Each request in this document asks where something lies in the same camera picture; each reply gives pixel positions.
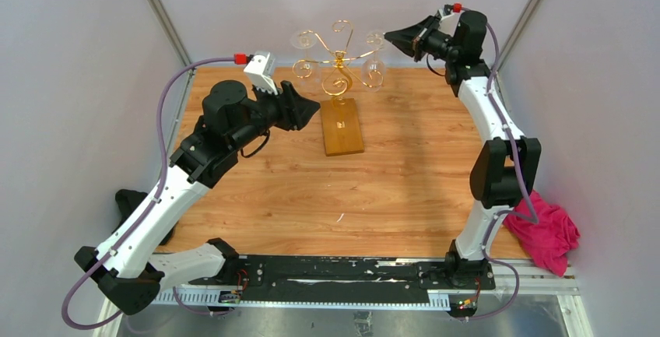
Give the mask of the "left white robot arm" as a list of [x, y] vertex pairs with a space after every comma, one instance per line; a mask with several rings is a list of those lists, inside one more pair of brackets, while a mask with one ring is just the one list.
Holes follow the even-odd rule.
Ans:
[[90, 273], [104, 296], [127, 315], [149, 306], [164, 290], [202, 278], [220, 285], [238, 275], [239, 255], [226, 241], [160, 255], [157, 247], [180, 218], [273, 128], [303, 129], [320, 110], [288, 81], [274, 93], [248, 90], [236, 80], [214, 85], [202, 100], [193, 132], [166, 161], [164, 175], [114, 234], [96, 247], [82, 247], [75, 262]]

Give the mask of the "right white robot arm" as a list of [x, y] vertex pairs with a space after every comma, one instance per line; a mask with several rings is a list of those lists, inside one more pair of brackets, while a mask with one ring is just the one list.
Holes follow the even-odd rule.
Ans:
[[430, 279], [442, 275], [459, 289], [487, 273], [493, 239], [519, 203], [528, 207], [526, 220], [539, 221], [531, 193], [542, 146], [514, 123], [493, 86], [499, 62], [488, 65], [482, 53], [486, 37], [494, 36], [486, 15], [457, 5], [384, 34], [414, 61], [432, 57], [444, 62], [445, 81], [468, 110], [483, 143], [469, 175], [474, 203], [467, 223], [442, 266], [420, 274]]

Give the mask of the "wine glass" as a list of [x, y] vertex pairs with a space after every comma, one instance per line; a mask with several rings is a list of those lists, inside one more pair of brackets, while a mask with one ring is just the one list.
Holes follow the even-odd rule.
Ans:
[[379, 55], [385, 46], [384, 32], [382, 30], [370, 31], [367, 34], [366, 44], [370, 48], [370, 53], [362, 64], [360, 79], [365, 89], [374, 93], [384, 85], [387, 70]]
[[311, 30], [297, 30], [290, 38], [290, 43], [301, 56], [293, 63], [292, 73], [303, 88], [315, 88], [319, 84], [320, 68], [311, 56], [311, 50], [318, 39]]

